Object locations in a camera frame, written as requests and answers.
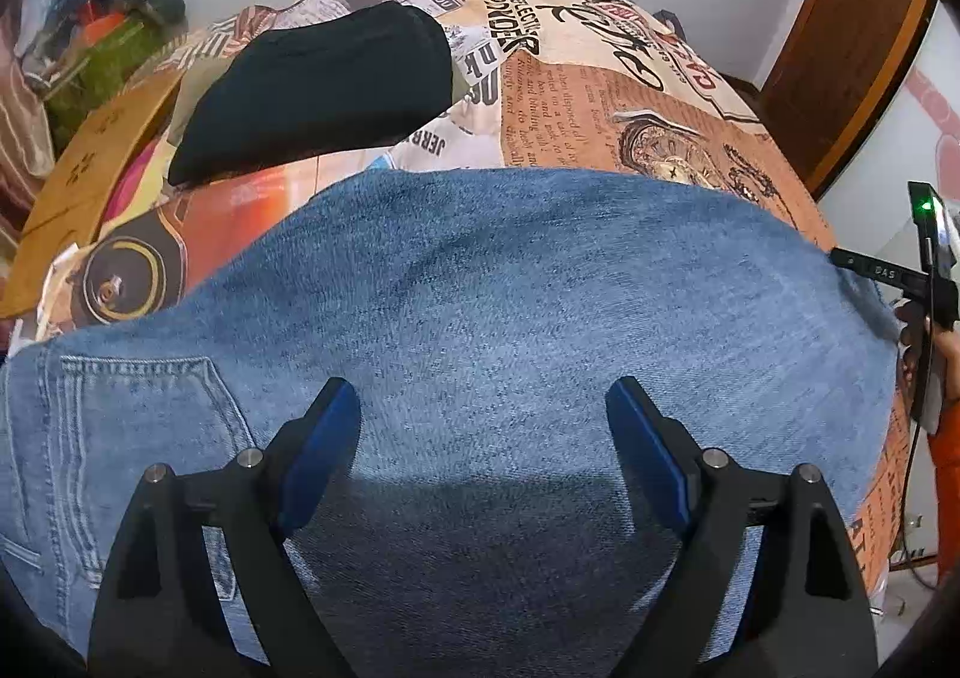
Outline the orange sleeve forearm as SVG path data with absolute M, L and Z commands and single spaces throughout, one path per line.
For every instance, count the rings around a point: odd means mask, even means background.
M 935 326 L 935 348 L 944 357 L 944 407 L 939 430 L 928 439 L 937 496 L 937 574 L 944 582 L 958 568 L 960 553 L 960 405 L 958 405 L 958 334 Z

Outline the right hand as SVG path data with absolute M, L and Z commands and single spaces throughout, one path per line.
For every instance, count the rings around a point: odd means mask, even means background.
M 944 403 L 952 405 L 952 403 L 957 402 L 958 391 L 960 391 L 960 379 L 958 379 L 960 345 L 958 345 L 957 330 L 942 329 L 937 324 L 929 325 L 923 307 L 919 302 L 902 302 L 895 309 L 895 315 L 900 322 L 903 322 L 900 343 L 905 348 L 905 353 L 903 353 L 903 363 L 901 363 L 901 375 L 908 387 L 913 387 L 914 376 L 918 373 L 919 355 L 921 355 L 921 348 L 923 348 L 923 334 L 926 330 L 931 330 L 934 348 L 946 362 L 946 374 L 944 374 L 946 396 L 944 397 Z

